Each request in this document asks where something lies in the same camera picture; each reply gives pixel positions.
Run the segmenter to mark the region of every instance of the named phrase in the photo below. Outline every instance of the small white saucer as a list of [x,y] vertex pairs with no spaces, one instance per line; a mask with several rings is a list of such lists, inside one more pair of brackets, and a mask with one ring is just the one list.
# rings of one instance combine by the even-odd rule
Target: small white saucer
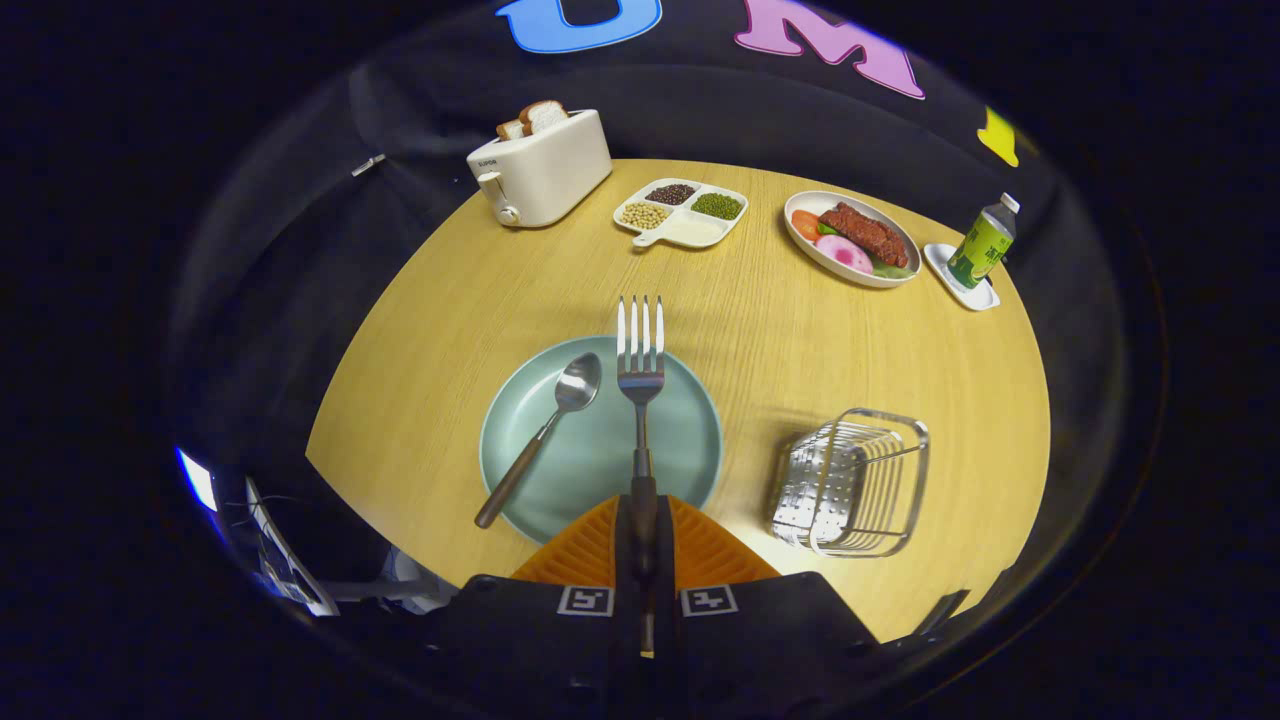
[[992,287],[989,279],[983,278],[978,287],[969,290],[951,277],[951,272],[947,270],[947,260],[955,251],[954,245],[931,242],[924,246],[924,260],[933,268],[933,274],[938,275],[942,284],[951,291],[951,296],[960,301],[960,305],[970,310],[991,310],[1000,305],[1000,296],[996,295],[996,288]]

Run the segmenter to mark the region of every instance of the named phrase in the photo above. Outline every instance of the green drink bottle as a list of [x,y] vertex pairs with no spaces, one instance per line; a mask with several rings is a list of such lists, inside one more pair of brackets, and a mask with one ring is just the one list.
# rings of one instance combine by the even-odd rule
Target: green drink bottle
[[947,269],[956,282],[973,290],[1000,263],[1014,243],[1014,215],[1018,208],[1018,201],[1006,192],[1000,196],[1000,202],[982,209],[969,234],[964,236],[960,247],[947,260]]

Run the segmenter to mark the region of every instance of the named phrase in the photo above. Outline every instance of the toast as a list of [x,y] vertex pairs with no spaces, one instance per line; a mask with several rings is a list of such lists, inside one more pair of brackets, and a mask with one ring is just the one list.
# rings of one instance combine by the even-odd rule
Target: toast
[[521,129],[525,135],[545,131],[568,119],[564,106],[557,100],[539,100],[520,111]]
[[498,137],[502,140],[516,140],[517,137],[525,137],[526,133],[524,124],[520,120],[507,120],[498,126]]

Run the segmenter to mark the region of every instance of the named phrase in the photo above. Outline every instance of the light green plate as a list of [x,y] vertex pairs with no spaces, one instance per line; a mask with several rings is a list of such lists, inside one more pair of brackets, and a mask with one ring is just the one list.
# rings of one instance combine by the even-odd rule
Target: light green plate
[[[600,356],[604,377],[585,410],[561,418],[502,515],[530,539],[545,543],[588,510],[631,492],[635,406],[617,380],[617,338],[580,337],[539,352],[494,397],[480,429],[480,471],[493,492],[529,438],[556,411],[556,379],[584,352]],[[649,404],[649,450],[659,495],[694,507],[719,478],[723,442],[707,388],[669,352],[667,382]]]

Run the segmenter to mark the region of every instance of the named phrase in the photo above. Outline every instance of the white toaster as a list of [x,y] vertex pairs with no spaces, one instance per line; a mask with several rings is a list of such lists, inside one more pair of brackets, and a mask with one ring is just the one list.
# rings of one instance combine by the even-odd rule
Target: white toaster
[[543,132],[494,138],[467,155],[499,223],[549,225],[613,172],[600,114],[573,110],[568,115]]

